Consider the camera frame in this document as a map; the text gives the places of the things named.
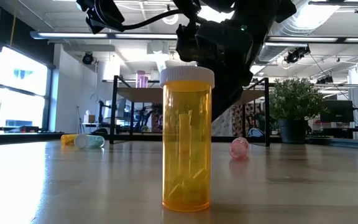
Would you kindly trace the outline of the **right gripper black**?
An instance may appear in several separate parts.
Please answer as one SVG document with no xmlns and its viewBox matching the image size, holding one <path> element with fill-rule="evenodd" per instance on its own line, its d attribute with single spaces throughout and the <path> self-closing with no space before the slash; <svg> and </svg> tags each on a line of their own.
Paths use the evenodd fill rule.
<svg viewBox="0 0 358 224">
<path fill-rule="evenodd" d="M 247 28 L 229 20 L 206 21 L 197 29 L 197 64 L 213 64 L 212 121 L 237 102 L 243 87 L 250 84 L 254 75 L 250 71 L 253 46 L 253 37 Z M 224 66 L 232 62 L 241 65 Z"/>
</svg>

